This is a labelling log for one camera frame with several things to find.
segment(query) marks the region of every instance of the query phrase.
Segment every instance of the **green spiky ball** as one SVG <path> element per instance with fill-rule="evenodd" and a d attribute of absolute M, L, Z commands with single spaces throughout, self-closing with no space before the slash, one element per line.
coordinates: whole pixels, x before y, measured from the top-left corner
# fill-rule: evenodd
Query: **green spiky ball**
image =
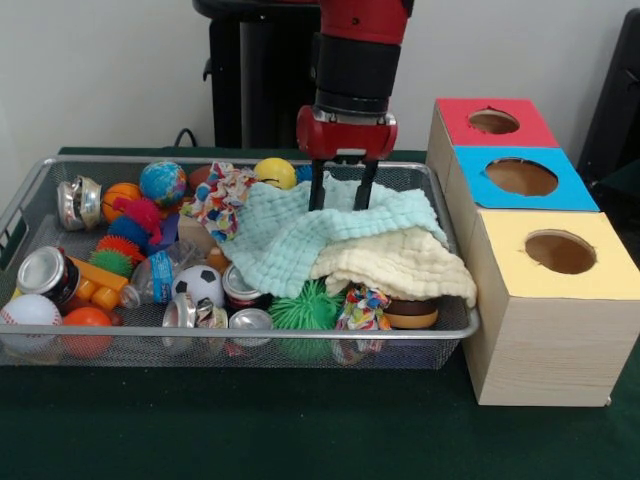
<path fill-rule="evenodd" d="M 332 330 L 344 302 L 344 295 L 330 297 L 323 281 L 305 283 L 297 298 L 278 298 L 269 314 L 273 326 L 282 330 Z M 293 360 L 313 362 L 331 355 L 331 343 L 324 339 L 282 339 L 280 347 Z"/>
<path fill-rule="evenodd" d="M 89 263 L 94 267 L 102 268 L 107 272 L 115 273 L 121 277 L 129 278 L 133 273 L 131 259 L 115 250 L 101 250 L 93 252 Z"/>

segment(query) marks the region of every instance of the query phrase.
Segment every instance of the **light blue towel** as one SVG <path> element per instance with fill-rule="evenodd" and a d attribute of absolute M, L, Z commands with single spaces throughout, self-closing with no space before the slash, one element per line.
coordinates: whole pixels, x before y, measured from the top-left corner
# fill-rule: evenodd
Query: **light blue towel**
<path fill-rule="evenodd" d="M 421 190 L 396 192 L 374 184 L 369 209 L 354 212 L 359 184 L 327 176 L 324 210 L 309 212 L 311 182 L 292 190 L 257 183 L 238 214 L 238 234 L 220 247 L 249 285 L 276 297 L 295 298 L 329 243 L 418 226 L 446 245 Z"/>

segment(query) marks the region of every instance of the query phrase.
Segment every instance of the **red box top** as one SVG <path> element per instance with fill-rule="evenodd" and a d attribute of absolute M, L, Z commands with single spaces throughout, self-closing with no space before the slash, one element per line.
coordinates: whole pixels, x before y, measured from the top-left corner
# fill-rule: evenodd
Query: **red box top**
<path fill-rule="evenodd" d="M 439 98 L 436 103 L 454 146 L 559 146 L 531 100 Z"/>

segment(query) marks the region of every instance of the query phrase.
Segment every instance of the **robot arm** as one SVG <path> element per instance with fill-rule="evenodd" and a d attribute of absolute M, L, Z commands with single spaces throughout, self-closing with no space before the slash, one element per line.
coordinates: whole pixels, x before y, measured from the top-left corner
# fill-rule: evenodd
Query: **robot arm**
<path fill-rule="evenodd" d="M 397 137 L 388 113 L 413 0 L 320 0 L 316 100 L 298 114 L 298 144 L 313 161 L 309 209 L 321 209 L 323 163 L 363 161 L 354 208 L 366 209 L 379 160 Z"/>

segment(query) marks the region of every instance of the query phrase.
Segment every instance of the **black cable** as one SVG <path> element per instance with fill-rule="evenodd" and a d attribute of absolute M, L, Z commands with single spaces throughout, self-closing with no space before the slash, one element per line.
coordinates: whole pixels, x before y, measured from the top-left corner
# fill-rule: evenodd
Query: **black cable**
<path fill-rule="evenodd" d="M 176 137 L 176 141 L 173 142 L 173 146 L 174 147 L 179 147 L 180 143 L 182 142 L 182 137 L 184 137 L 185 135 L 187 135 L 189 137 L 189 139 L 191 140 L 191 146 L 192 147 L 197 147 L 198 146 L 198 141 L 196 140 L 196 136 L 188 128 L 183 128 L 182 130 L 180 130 L 180 133 Z"/>

